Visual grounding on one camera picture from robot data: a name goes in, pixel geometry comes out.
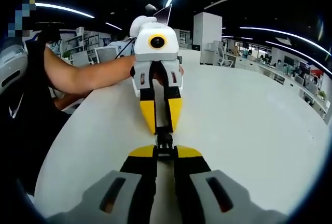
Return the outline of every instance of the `ceiling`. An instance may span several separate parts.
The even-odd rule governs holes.
[[[252,43],[266,46],[265,41],[282,44],[276,40],[276,37],[287,37],[273,32],[239,28],[241,26],[262,27],[299,35],[330,50],[332,15],[326,7],[329,5],[328,0],[228,0],[204,9],[217,1],[220,0],[173,0],[170,26],[192,31],[193,16],[205,11],[222,16],[223,27],[226,27],[223,35],[234,36],[235,39],[249,37],[253,38]],[[37,23],[34,29],[43,28],[43,24],[38,22],[61,22],[59,25],[64,29],[84,26],[87,30],[118,34],[120,30],[106,25],[105,22],[118,26],[122,32],[127,33],[133,19],[146,14],[144,6],[147,3],[160,9],[167,0],[36,0],[36,2],[74,8],[95,18],[38,7],[35,17]],[[327,57],[324,51],[298,38],[288,38],[293,49],[315,58],[332,70],[331,57]]]

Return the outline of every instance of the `shelf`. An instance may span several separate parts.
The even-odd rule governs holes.
[[[72,41],[72,40],[78,39],[80,37],[83,38],[83,35],[71,37],[71,38],[67,39],[66,41]]]
[[[79,49],[79,48],[84,48],[84,45],[77,46],[77,47],[74,47],[74,48],[71,48],[71,49],[67,49],[66,51],[72,51],[74,49]]]

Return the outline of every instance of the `cable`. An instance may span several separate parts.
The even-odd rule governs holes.
[[[137,37],[131,39],[130,42],[118,53],[118,55],[114,58],[114,60],[117,59],[121,55],[121,53],[126,49],[126,47],[128,47],[128,45],[131,44],[136,39],[137,39]]]

